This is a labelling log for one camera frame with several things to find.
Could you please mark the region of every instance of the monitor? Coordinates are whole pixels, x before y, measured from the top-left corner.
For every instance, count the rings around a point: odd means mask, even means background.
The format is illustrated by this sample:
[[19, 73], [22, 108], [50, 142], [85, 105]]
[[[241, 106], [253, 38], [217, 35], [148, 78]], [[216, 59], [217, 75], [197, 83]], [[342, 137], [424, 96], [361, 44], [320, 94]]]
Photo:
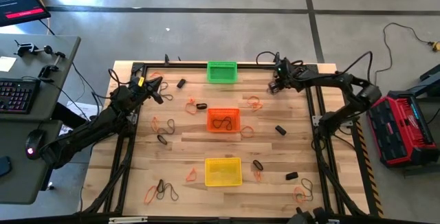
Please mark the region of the monitor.
[[39, 0], [0, 0], [0, 27], [49, 17]]

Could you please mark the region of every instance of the black keyboard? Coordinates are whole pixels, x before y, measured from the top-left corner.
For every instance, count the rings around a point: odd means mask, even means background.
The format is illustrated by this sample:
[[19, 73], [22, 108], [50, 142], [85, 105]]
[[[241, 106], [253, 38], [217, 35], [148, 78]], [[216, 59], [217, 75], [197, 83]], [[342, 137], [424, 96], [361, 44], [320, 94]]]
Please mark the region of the black keyboard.
[[40, 80], [0, 78], [0, 113], [28, 114]]

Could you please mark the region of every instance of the wooden table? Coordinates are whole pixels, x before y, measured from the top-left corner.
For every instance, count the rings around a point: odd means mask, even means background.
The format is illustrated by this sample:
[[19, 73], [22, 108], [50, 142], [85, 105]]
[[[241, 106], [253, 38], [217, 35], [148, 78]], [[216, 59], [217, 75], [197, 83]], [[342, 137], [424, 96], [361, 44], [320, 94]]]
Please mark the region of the wooden table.
[[[113, 69], [121, 81], [129, 80], [132, 64], [133, 61], [115, 62]], [[334, 64], [319, 64], [318, 68], [321, 73], [336, 70]], [[208, 84], [206, 69], [149, 69], [147, 75], [154, 71], [164, 75], [169, 88], [163, 93], [172, 94], [174, 99], [164, 100], [161, 105], [147, 100], [141, 108], [123, 215], [291, 217], [296, 207], [312, 210], [323, 206], [316, 155], [310, 146], [312, 134], [305, 91], [268, 94], [266, 89], [272, 71], [262, 69], [239, 69], [239, 80], [234, 85]], [[182, 78], [187, 82], [178, 89], [176, 84]], [[108, 92], [116, 87], [116, 82], [111, 81]], [[327, 111], [335, 111], [344, 104], [339, 89], [323, 87], [322, 92]], [[253, 112], [247, 104], [250, 96], [258, 96], [263, 108]], [[208, 108], [240, 108], [241, 126], [253, 127], [254, 137], [207, 132], [206, 110], [195, 115], [184, 110], [190, 97], [197, 103], [208, 104]], [[175, 121], [174, 135], [164, 135], [168, 140], [166, 146], [158, 142], [157, 133], [151, 128], [154, 116], [162, 128], [167, 127], [168, 119]], [[287, 131], [286, 136], [275, 130], [277, 125]], [[337, 134], [352, 142], [351, 137]], [[116, 140], [113, 136], [93, 148], [82, 191], [85, 208], [109, 180]], [[333, 139], [333, 149], [342, 186], [361, 210], [369, 212], [355, 151], [338, 139]], [[242, 186], [205, 186], [204, 159], [216, 157], [241, 158]], [[255, 159], [264, 166], [260, 183], [252, 172], [251, 164]], [[197, 171], [197, 180], [186, 182], [192, 168]], [[285, 175], [293, 171], [298, 172], [299, 178], [286, 181]], [[313, 182], [314, 199], [299, 204], [293, 198], [293, 191], [301, 186], [302, 178]], [[144, 204], [147, 190], [156, 186], [160, 179], [172, 183], [179, 200], [171, 200], [168, 189], [162, 200], [154, 199], [149, 205]], [[332, 208], [336, 210], [334, 190], [327, 183]], [[113, 197], [114, 203], [117, 193], [118, 190]]]

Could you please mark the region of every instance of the concrete floor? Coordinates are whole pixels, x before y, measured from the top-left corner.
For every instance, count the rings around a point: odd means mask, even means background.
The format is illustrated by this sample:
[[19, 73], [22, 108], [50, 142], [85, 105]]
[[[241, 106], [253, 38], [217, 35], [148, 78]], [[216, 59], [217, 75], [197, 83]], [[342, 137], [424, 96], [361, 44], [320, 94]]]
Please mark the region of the concrete floor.
[[[320, 10], [440, 10], [438, 0], [312, 0]], [[306, 0], [45, 0], [46, 5], [91, 5], [119, 8], [307, 8]], [[422, 39], [440, 40], [440, 16], [316, 15], [322, 53], [326, 63], [344, 69], [359, 55], [374, 53], [373, 70], [389, 64], [382, 29], [390, 22], [414, 27]], [[292, 60], [317, 62], [308, 14], [206, 14], [148, 12], [53, 12], [51, 27], [57, 34], [82, 38], [76, 65], [103, 94], [109, 82], [107, 68], [115, 60], [157, 60], [167, 53], [182, 60], [253, 61], [262, 51], [279, 51]], [[38, 22], [0, 27], [1, 33], [44, 34]], [[416, 41], [400, 27], [387, 29], [393, 50], [394, 65], [377, 79], [382, 93], [407, 89], [419, 75], [439, 63], [440, 54]], [[367, 60], [351, 69], [366, 77]], [[79, 96], [82, 85], [71, 71], [64, 90]], [[86, 94], [80, 102], [93, 104]], [[427, 120], [438, 105], [423, 105]], [[431, 125], [435, 129], [440, 118]], [[385, 216], [392, 219], [438, 222], [440, 212], [439, 175], [403, 178], [396, 170], [379, 163], [371, 136], [364, 126], [370, 159], [373, 164]], [[69, 214], [76, 211], [79, 191], [85, 177], [89, 151], [78, 154], [72, 163], [56, 170], [52, 181], [57, 190], [41, 192], [33, 205], [0, 205], [0, 219]]]

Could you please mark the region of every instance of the gray desk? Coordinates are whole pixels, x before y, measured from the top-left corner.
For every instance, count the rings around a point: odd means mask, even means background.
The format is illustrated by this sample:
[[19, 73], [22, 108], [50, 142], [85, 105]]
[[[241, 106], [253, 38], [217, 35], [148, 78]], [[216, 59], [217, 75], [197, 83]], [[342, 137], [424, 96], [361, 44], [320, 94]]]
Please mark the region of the gray desk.
[[[9, 72], [0, 71], [0, 78], [21, 78], [22, 76], [37, 77], [41, 68], [46, 65], [53, 65], [56, 56], [46, 53], [39, 53], [37, 56], [26, 54], [20, 58], [14, 53], [17, 51], [17, 40], [19, 43], [33, 43], [42, 49], [45, 45], [50, 45], [54, 52], [62, 52], [66, 55], [66, 59], [58, 63], [60, 71], [54, 72], [50, 78], [54, 80], [52, 84], [59, 88], [63, 88], [67, 75], [75, 57], [76, 51], [80, 44], [80, 38], [77, 36], [46, 36], [46, 35], [25, 35], [25, 34], [0, 34], [0, 56], [15, 57], [14, 66]], [[49, 84], [41, 83], [38, 96], [44, 98], [36, 98], [34, 105], [29, 114], [0, 114], [0, 120], [28, 120], [40, 121], [48, 120], [52, 116], [55, 104], [58, 102], [60, 90]]]
[[[31, 204], [35, 201], [49, 168], [42, 159], [30, 160], [25, 154], [25, 140], [39, 123], [0, 121], [0, 157], [9, 156], [12, 170], [0, 177], [0, 203]], [[54, 141], [61, 129], [61, 121], [43, 123], [45, 144]]]
[[[53, 64], [54, 57], [45, 53], [38, 56], [26, 54], [23, 58], [14, 55], [20, 43], [34, 43], [38, 48], [50, 45], [55, 52], [66, 54], [65, 61], [58, 64], [59, 72], [50, 77], [53, 84], [63, 88], [70, 66], [78, 49], [80, 38], [77, 36], [46, 36], [24, 34], [0, 34], [0, 56], [17, 58], [9, 72], [0, 71], [0, 78], [37, 77], [41, 68]], [[0, 177], [0, 203], [31, 204], [35, 201], [44, 180], [50, 176], [49, 168], [42, 159], [29, 160], [25, 155], [25, 141], [30, 131], [38, 128], [40, 120], [50, 120], [55, 109], [60, 91], [44, 82], [41, 83], [38, 95], [30, 114], [0, 114], [0, 157], [8, 156], [12, 171]], [[45, 121], [41, 129], [45, 130], [45, 144], [53, 142], [59, 134], [62, 122]]]

